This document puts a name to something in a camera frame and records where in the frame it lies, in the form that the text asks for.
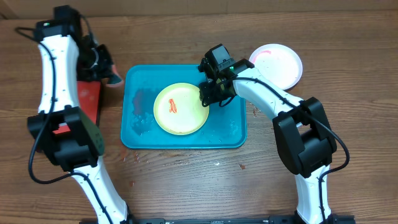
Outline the yellow green plate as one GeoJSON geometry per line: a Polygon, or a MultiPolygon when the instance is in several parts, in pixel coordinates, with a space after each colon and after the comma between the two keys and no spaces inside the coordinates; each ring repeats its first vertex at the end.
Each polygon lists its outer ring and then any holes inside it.
{"type": "Polygon", "coordinates": [[[210,109],[202,106],[199,88],[189,83],[175,83],[164,88],[154,101],[154,118],[166,132],[188,135],[207,121],[210,109]]]}

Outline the white plate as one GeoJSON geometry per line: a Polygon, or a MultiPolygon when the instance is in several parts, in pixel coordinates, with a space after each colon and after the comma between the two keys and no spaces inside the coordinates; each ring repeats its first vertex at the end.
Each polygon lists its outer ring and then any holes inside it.
{"type": "Polygon", "coordinates": [[[283,90],[293,88],[302,77],[303,64],[300,57],[281,44],[266,44],[257,48],[249,61],[266,79],[283,90]]]}

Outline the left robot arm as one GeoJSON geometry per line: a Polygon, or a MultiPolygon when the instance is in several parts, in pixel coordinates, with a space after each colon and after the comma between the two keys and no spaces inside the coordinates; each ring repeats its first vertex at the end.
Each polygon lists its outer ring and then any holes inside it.
{"type": "Polygon", "coordinates": [[[106,170],[105,143],[96,122],[80,106],[78,82],[121,84],[110,53],[92,32],[83,35],[86,17],[65,5],[55,7],[53,19],[31,30],[42,59],[42,96],[38,113],[27,119],[34,138],[28,161],[30,178],[42,185],[72,177],[96,212],[97,223],[135,223],[127,203],[117,193],[106,170]],[[41,150],[65,175],[40,180],[33,172],[34,155],[41,150]]]}

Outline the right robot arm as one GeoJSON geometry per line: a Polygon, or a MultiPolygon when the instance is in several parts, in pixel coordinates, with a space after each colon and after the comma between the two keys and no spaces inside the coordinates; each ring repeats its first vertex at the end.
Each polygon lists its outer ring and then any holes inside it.
{"type": "Polygon", "coordinates": [[[224,107],[238,96],[272,120],[278,155],[295,176],[298,222],[330,223],[326,173],[336,142],[322,104],[280,89],[250,61],[235,61],[222,44],[207,51],[198,71],[206,76],[199,85],[202,106],[224,107]]]}

